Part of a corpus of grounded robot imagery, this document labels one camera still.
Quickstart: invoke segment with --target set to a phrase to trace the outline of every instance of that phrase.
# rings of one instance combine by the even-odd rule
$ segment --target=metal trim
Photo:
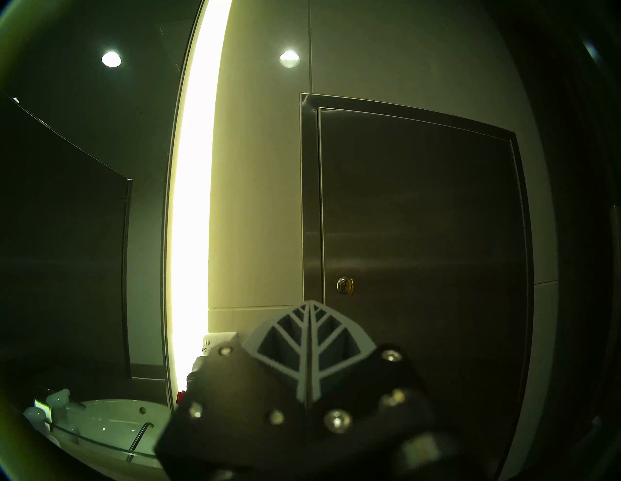
[[[129,237],[129,211],[132,200],[132,180],[127,180],[127,192],[125,194],[125,216],[123,226],[123,250],[121,265],[121,325],[123,330],[123,350],[125,354],[125,374],[132,376],[132,360],[129,352],[129,331],[127,326],[127,247]]]
[[[301,162],[302,162],[302,265],[304,271],[304,299],[324,302],[324,264],[323,264],[323,232],[322,232],[322,200],[321,200],[321,167],[320,167],[320,134],[319,109],[351,110],[369,114],[390,115],[403,119],[418,120],[431,124],[468,130],[482,135],[499,138],[509,142],[514,157],[515,177],[522,207],[522,223],[524,225],[524,243],[526,250],[526,333],[524,359],[522,364],[522,380],[520,383],[518,402],[515,407],[514,422],[510,432],[505,454],[498,466],[496,477],[500,474],[509,454],[515,430],[522,409],[530,348],[533,329],[533,246],[530,226],[530,213],[522,159],[514,132],[493,125],[484,124],[471,119],[463,119],[454,115],[441,114],[431,110],[418,109],[383,102],[333,97],[302,93],[300,95],[301,111]]]

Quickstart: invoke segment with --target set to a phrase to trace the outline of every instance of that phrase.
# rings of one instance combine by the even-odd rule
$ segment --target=illuminated light strip
[[[208,332],[209,196],[215,95],[231,1],[205,1],[190,46],[179,100],[166,246],[167,335],[173,395],[185,390],[186,376],[201,354],[200,343]]]

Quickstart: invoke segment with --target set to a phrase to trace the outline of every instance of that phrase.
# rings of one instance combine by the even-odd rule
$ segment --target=metal rod
[[[130,451],[134,451],[138,447],[138,443],[142,439],[142,436],[144,436],[144,434],[147,432],[147,428],[152,428],[152,427],[153,425],[151,423],[144,423],[142,425],[142,427],[140,428],[140,431],[138,431],[138,436],[136,436],[136,439],[134,439],[132,445],[129,447]],[[126,461],[132,462],[132,459],[134,459],[134,455],[128,454]]]

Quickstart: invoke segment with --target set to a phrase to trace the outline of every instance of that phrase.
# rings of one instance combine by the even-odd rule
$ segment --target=wall seam
[[[244,306],[244,307],[210,307],[210,312],[216,311],[251,311],[251,310],[269,310],[269,309],[287,309],[293,307],[294,304],[287,305],[257,305],[257,306]]]
[[[312,35],[311,35],[311,0],[307,0],[308,5],[308,20],[309,20],[309,87],[310,93],[312,91]]]

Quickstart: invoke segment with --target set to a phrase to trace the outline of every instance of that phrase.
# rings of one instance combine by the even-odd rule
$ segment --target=recessed ceiling light
[[[300,56],[293,50],[287,50],[280,56],[280,63],[283,67],[293,68],[300,63]]]
[[[107,67],[118,67],[120,65],[120,57],[116,52],[107,52],[101,57],[101,61]]]

